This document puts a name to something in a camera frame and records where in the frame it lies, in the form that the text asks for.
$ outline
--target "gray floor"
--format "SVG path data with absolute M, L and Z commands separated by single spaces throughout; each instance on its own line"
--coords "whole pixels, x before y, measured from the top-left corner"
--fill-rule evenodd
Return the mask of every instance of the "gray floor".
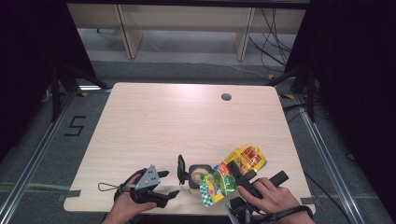
M 113 30 L 79 30 L 97 76 L 108 84 L 119 81 L 213 83 L 235 85 L 262 85 L 268 75 L 279 76 L 262 66 L 261 55 L 252 44 L 248 45 L 243 62 L 236 60 L 231 34 L 205 32 L 146 32 L 137 57 L 126 59 L 120 32 Z M 253 35 L 263 43 L 260 34 Z M 279 37 L 292 46 L 294 35 Z M 266 49 L 276 55 L 277 48 Z M 269 57 L 263 62 L 273 69 L 282 69 Z M 279 94 L 290 93 L 292 79 L 279 84 Z M 108 93 L 89 92 L 76 97 L 66 110 L 61 127 L 40 163 L 29 188 L 24 193 L 10 223 L 99 223 L 101 213 L 69 213 L 63 209 L 62 195 L 71 186 L 85 149 L 105 106 Z M 281 99 L 283 106 L 296 104 L 292 99 Z M 316 124 L 349 190 L 352 192 L 366 223 L 392 223 L 382 203 L 366 180 L 359 166 L 346 157 L 347 147 L 332 125 L 331 118 L 320 105 L 315 106 Z M 26 163 L 35 151 L 41 137 L 50 125 L 51 101 L 43 103 L 32 120 L 20 144 L 10 150 L 0 164 L 0 202 L 19 179 Z M 84 126 L 78 137 L 68 126 L 74 116 L 85 116 L 75 124 Z M 324 168 L 314 141 L 298 108 L 286 115 L 304 170 L 341 204 L 332 181 Z M 334 203 L 311 180 L 311 193 L 318 195 L 317 223 L 347 223 Z M 228 223 L 227 217 L 146 217 L 142 223 Z

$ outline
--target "human hand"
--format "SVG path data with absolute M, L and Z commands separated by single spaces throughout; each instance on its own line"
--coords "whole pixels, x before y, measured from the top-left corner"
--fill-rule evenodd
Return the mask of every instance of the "human hand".
M 129 183 L 134 183 L 139 176 L 141 174 L 134 176 Z M 130 188 L 124 188 L 126 192 L 119 195 L 103 224 L 124 224 L 133 219 L 137 214 L 157 207 L 156 203 L 135 203 L 129 194 L 130 190 Z
M 300 205 L 288 189 L 275 187 L 268 178 L 260 178 L 253 183 L 253 187 L 259 191 L 262 199 L 254 197 L 241 186 L 238 186 L 237 189 L 242 198 L 260 208 L 266 214 L 285 211 Z M 306 212 L 283 217 L 278 222 L 282 224 L 314 223 Z

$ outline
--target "black cable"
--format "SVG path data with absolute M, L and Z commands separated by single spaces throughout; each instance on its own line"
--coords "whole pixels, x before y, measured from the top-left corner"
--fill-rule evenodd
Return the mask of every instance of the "black cable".
M 277 38 L 277 30 L 276 30 L 276 9 L 275 9 L 275 8 L 273 8 L 273 22 L 274 22 L 274 31 L 275 31 L 275 32 L 273 32 L 273 37 L 274 37 L 274 39 L 276 40 L 276 43 L 277 43 L 277 46 L 278 46 L 278 49 L 279 49 L 280 56 L 282 57 L 283 62 L 286 63 L 285 59 L 287 60 L 288 57 L 286 56 L 285 52 L 283 52 L 283 49 L 280 47 L 280 40 L 279 40 L 279 38 Z
M 335 199 L 330 196 L 330 194 L 317 182 L 314 180 L 314 178 L 312 178 L 309 174 L 306 173 L 306 171 L 304 171 L 304 175 L 306 175 L 306 177 L 308 177 L 315 185 L 318 186 L 318 188 L 320 188 L 324 194 L 326 194 L 326 196 L 335 204 L 335 206 L 337 206 L 337 208 L 341 211 L 341 213 L 344 215 L 344 217 L 346 217 L 346 220 L 349 224 L 351 224 L 351 221 L 349 219 L 349 216 L 347 215 L 347 213 L 344 211 L 344 209 L 340 206 L 340 204 L 338 204 L 338 202 L 335 201 Z
M 297 118 L 299 115 L 301 115 L 301 114 L 303 114 L 303 113 L 305 113 L 305 112 L 306 112 L 306 110 L 301 111 L 300 113 L 298 113 L 297 115 L 295 115 L 293 118 L 291 118 L 290 120 L 288 120 L 288 123 L 292 122 L 295 118 Z
M 269 25 L 269 22 L 268 22 L 268 20 L 267 20 L 267 18 L 265 16 L 265 13 L 264 13 L 263 10 L 262 10 L 262 15 L 263 15 L 263 17 L 265 19 L 265 22 L 267 23 L 267 26 L 268 26 L 268 29 L 269 29 L 269 34 L 268 34 L 267 37 L 265 37 L 264 34 L 262 34 L 262 35 L 264 36 L 266 42 L 268 41 L 271 45 L 273 45 L 274 47 L 279 49 L 279 53 L 280 53 L 280 56 L 282 57 L 282 61 L 283 61 L 283 63 L 286 63 L 286 60 L 288 59 L 288 57 L 286 56 L 284 50 L 290 52 L 291 49 L 289 49 L 286 45 L 284 45 L 279 40 L 279 38 L 277 37 L 277 31 L 276 31 L 276 10 L 273 8 L 273 21 L 272 21 L 271 26 Z M 271 41 L 268 40 L 269 35 L 272 35 L 274 37 L 274 40 L 276 41 L 277 45 L 273 44 Z
M 274 61 L 276 61 L 277 63 L 280 63 L 282 66 L 285 66 L 284 63 L 282 63 L 280 60 L 278 60 L 277 58 L 275 58 L 274 56 L 272 56 L 270 53 L 268 53 L 267 51 L 263 50 L 262 48 L 260 48 L 256 43 L 254 43 L 254 41 L 251 39 L 251 37 L 249 36 L 248 39 L 251 41 L 251 43 L 253 43 L 254 46 L 256 46 L 256 48 L 261 51 L 262 53 L 268 55 L 270 58 L 272 58 Z
M 299 105 L 289 105 L 286 107 L 283 107 L 283 112 L 288 112 L 296 107 L 300 107 L 300 106 L 306 106 L 306 104 L 299 104 Z
M 273 31 L 272 31 L 272 30 L 273 30 L 273 26 L 275 25 L 275 18 L 273 19 L 273 22 L 271 23 L 271 26 L 270 26 L 270 23 L 268 22 L 267 17 L 265 16 L 263 10 L 262 10 L 262 15 L 264 16 L 265 22 L 267 23 L 268 30 L 269 30 L 268 36 L 267 36 L 267 37 L 265 37 L 264 34 L 262 34 L 262 35 L 264 36 L 265 40 L 268 41 L 268 43 L 270 43 L 272 46 L 274 46 L 274 47 L 276 47 L 276 48 L 281 48 L 281 47 L 279 46 L 279 44 L 278 44 L 278 45 L 275 45 L 274 43 L 272 43 L 272 42 L 268 39 L 270 35 L 273 35 L 274 39 L 277 40 L 277 35 L 274 35 L 274 33 L 273 33 Z M 284 44 L 282 44 L 282 45 L 285 47 L 285 49 L 283 49 L 283 48 L 281 48 L 281 49 L 283 49 L 283 50 L 285 50 L 285 51 L 288 51 L 288 52 L 291 52 L 291 49 L 290 49 L 289 47 L 285 46 Z

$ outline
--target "metal frame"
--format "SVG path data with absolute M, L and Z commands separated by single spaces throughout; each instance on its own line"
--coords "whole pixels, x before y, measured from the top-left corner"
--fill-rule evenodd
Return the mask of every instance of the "metal frame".
M 303 97 L 301 95 L 296 95 L 296 101 L 297 104 L 304 103 Z M 300 112 L 302 113 L 304 123 L 311 134 L 312 139 L 314 140 L 318 153 L 323 161 L 327 173 L 330 176 L 330 179 L 332 180 L 332 184 L 334 185 L 334 188 L 337 191 L 344 208 L 346 209 L 346 213 L 349 216 L 350 221 L 356 224 L 366 223 L 363 216 L 361 215 L 361 211 L 357 203 L 355 202 L 355 199 L 352 196 L 352 193 L 350 192 L 344 178 L 341 176 L 337 165 L 332 159 L 332 155 L 330 154 L 329 149 L 327 149 L 316 123 L 311 121 L 311 118 L 309 118 L 308 114 L 305 113 L 303 108 L 300 108 Z
M 50 143 L 52 142 L 54 135 L 56 134 L 59 126 L 62 123 L 62 120 L 64 118 L 64 113 L 67 111 L 67 108 L 70 106 L 75 96 L 76 93 L 74 91 L 67 93 L 64 102 L 62 104 L 62 110 L 58 118 L 50 123 L 46 133 L 44 134 L 37 148 L 35 149 L 35 153 L 33 154 L 31 159 L 25 166 L 20 178 L 15 183 L 13 189 L 11 190 L 5 202 L 1 206 L 0 223 L 8 223 L 12 215 L 14 214 L 15 209 L 17 208 L 19 202 L 21 201 L 24 192 L 26 191 L 30 181 L 35 175 L 35 171 L 37 170 L 38 166 L 43 160 L 47 152 L 47 149 L 49 148 Z

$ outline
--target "yellow snack bag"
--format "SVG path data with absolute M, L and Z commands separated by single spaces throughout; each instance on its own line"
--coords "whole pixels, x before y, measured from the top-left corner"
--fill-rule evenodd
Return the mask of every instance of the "yellow snack bag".
M 235 161 L 242 175 L 254 170 L 258 172 L 267 163 L 260 149 L 255 145 L 242 146 L 234 149 L 224 160 L 226 164 Z
M 255 145 L 234 149 L 224 161 L 213 167 L 211 174 L 203 176 L 200 189 L 205 206 L 220 201 L 236 190 L 235 179 L 227 167 L 230 161 L 235 161 L 242 175 L 251 170 L 258 172 L 266 163 L 264 155 Z

